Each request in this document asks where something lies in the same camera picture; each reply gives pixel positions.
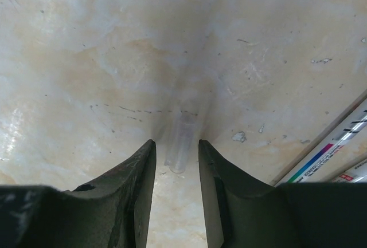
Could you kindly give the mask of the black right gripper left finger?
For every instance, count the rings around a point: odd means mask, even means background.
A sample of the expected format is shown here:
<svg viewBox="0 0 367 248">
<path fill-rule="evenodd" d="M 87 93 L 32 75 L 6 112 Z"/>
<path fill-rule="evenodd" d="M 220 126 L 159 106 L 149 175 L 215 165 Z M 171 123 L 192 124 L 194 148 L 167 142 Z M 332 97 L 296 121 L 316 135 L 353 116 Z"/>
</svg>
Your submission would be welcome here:
<svg viewBox="0 0 367 248">
<path fill-rule="evenodd" d="M 157 163 L 148 140 L 73 191 L 1 186 L 2 247 L 145 247 Z"/>
</svg>

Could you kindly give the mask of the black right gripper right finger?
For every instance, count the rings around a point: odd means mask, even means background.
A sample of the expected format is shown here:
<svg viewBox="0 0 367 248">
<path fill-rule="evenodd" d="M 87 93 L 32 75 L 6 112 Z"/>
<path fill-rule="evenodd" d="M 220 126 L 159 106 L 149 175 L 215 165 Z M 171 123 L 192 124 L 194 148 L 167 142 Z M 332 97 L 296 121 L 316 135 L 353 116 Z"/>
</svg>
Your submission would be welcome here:
<svg viewBox="0 0 367 248">
<path fill-rule="evenodd" d="M 365 183 L 270 186 L 198 144 L 209 247 L 365 247 Z"/>
</svg>

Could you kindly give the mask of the clear pen cap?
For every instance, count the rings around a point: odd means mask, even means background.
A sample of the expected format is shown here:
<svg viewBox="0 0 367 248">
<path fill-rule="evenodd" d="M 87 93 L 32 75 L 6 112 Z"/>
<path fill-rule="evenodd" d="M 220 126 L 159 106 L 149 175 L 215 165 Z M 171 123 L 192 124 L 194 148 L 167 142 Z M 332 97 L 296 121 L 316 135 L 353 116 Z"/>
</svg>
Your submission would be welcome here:
<svg viewBox="0 0 367 248">
<path fill-rule="evenodd" d="M 186 169 L 195 127 L 195 116 L 187 111 L 179 113 L 173 125 L 170 136 L 170 148 L 167 155 L 169 168 L 176 174 L 181 174 Z"/>
</svg>

